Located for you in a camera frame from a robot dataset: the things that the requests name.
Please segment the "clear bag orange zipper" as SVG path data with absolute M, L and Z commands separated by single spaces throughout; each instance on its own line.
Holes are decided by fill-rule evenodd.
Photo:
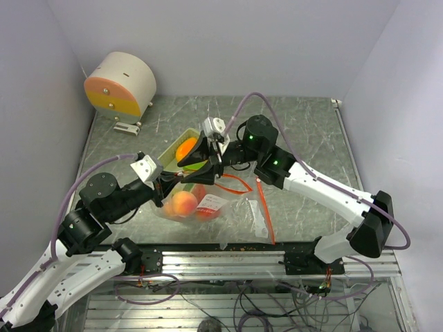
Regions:
M 253 188 L 240 177 L 225 174 L 213 185 L 176 185 L 162 200 L 163 206 L 151 204 L 154 215 L 184 224 L 205 223 L 224 214 L 229 203 L 242 198 Z

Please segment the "round cream drawer box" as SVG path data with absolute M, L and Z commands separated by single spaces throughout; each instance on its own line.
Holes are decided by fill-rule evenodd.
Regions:
M 152 104 L 157 85 L 151 68 L 143 60 L 115 51 L 84 81 L 84 90 L 104 117 L 134 125 Z

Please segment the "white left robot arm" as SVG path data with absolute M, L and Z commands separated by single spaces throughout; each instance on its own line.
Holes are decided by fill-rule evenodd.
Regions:
M 64 217 L 55 240 L 35 267 L 1 298 L 1 330 L 50 331 L 66 309 L 96 286 L 122 273 L 142 271 L 143 253 L 125 237 L 114 242 L 92 266 L 75 277 L 67 276 L 74 265 L 111 235 L 109 225 L 148 201 L 161 207 L 182 178 L 173 172 L 161 172 L 152 185 L 136 179 L 121 187 L 110 173 L 92 176 L 80 190 L 76 208 Z

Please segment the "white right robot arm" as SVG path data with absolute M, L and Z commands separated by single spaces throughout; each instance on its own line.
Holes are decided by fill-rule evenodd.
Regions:
M 277 146 L 278 130 L 265 116 L 252 116 L 239 126 L 243 135 L 232 141 L 223 136 L 219 118 L 208 118 L 195 145 L 178 167 L 201 163 L 202 167 L 183 179 L 184 183 L 212 185 L 226 167 L 255 163 L 254 174 L 265 184 L 302 194 L 343 217 L 348 225 L 340 231 L 307 243 L 303 252 L 287 254 L 287 270 L 309 270 L 318 274 L 344 256 L 378 258 L 392 230 L 393 207 L 389 194 L 375 195 L 348 187 L 312 169 Z

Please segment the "pale green plastic basket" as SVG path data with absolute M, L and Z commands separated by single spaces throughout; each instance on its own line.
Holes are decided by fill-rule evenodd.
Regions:
M 182 169 L 177 166 L 176 150 L 189 138 L 198 138 L 200 132 L 193 128 L 186 129 L 157 159 L 162 164 L 166 172 L 180 172 Z

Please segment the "green toy round vegetable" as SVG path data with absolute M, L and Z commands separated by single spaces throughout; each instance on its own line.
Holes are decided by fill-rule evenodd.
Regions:
M 200 170 L 205 164 L 206 164 L 206 161 L 194 163 L 191 165 L 186 165 L 186 166 L 183 166 L 183 170 L 185 170 L 187 172 L 196 172 L 196 171 Z

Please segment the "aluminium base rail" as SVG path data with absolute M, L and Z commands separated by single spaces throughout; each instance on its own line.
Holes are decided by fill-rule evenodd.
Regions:
M 282 264 L 283 251 L 222 251 L 179 252 L 162 250 L 154 267 L 145 264 L 145 271 L 136 277 L 163 273 L 180 280 L 234 280 L 234 279 L 295 279 L 306 277 L 322 279 L 325 272 L 293 272 Z M 386 250 L 377 259 L 361 255 L 344 257 L 331 265 L 332 276 L 339 279 L 400 277 L 401 269 L 393 251 Z

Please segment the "toy peach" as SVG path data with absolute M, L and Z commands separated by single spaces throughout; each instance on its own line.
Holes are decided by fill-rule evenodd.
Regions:
M 166 218 L 174 218 L 177 216 L 174 212 L 171 202 L 166 202 L 163 204 L 162 213 Z
M 198 200 L 191 192 L 180 191 L 172 197 L 172 207 L 178 216 L 190 216 L 195 212 L 197 206 Z

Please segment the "orange toy mango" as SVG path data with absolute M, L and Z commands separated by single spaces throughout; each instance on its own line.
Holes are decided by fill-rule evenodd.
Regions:
M 178 162 L 183 160 L 194 148 L 197 143 L 197 139 L 195 137 L 190 137 L 185 139 L 176 149 L 175 158 Z

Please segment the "toy watermelon slice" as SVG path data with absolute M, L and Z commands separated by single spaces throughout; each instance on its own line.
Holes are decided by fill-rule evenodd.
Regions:
M 209 194 L 204 185 L 194 184 L 190 192 L 196 196 L 198 206 L 189 219 L 207 222 L 220 216 L 221 205 L 215 202 L 215 196 Z

